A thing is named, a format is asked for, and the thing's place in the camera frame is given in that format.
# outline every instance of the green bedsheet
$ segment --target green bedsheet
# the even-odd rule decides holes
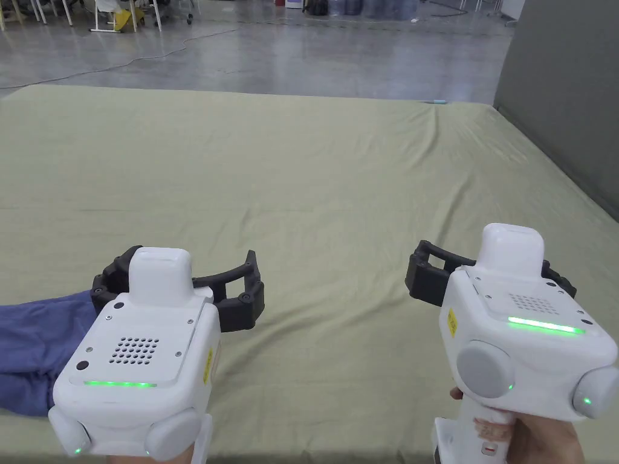
[[[490,106],[37,86],[0,101],[0,147],[0,303],[89,288],[133,244],[194,275],[256,250],[266,309],[223,336],[211,463],[430,461],[457,404],[438,308],[404,286],[420,239],[475,257],[487,223],[534,227],[619,338],[619,225]],[[618,406],[578,425],[592,462],[617,461]],[[46,420],[0,430],[0,462],[64,461]]]

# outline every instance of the green indicator light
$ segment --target green indicator light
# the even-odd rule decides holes
[[[141,389],[151,389],[157,386],[157,384],[137,383],[137,382],[99,382],[96,380],[87,380],[84,385],[105,385],[107,387],[137,387]]]
[[[508,317],[507,319],[515,324],[530,325],[531,327],[540,327],[541,329],[554,330],[556,332],[584,333],[583,329],[577,329],[569,325],[558,325],[550,322],[540,322],[538,320],[521,319],[520,317]]]

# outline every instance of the finger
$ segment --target finger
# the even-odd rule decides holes
[[[458,387],[454,387],[449,392],[449,396],[455,400],[461,400],[464,396],[464,393],[462,393],[462,391]]]

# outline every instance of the concrete floor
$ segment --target concrete floor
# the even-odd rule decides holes
[[[191,26],[173,19],[159,34],[147,20],[137,34],[115,35],[88,32],[93,17],[76,6],[73,28],[51,14],[48,26],[7,25],[0,97],[14,91],[7,87],[89,73],[56,82],[491,103],[513,29],[490,10],[436,18],[453,11],[422,4],[411,24],[312,19],[270,0],[202,0]]]

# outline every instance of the blue sleeve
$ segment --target blue sleeve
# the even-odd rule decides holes
[[[88,291],[0,306],[0,407],[46,415],[55,379],[95,318]]]

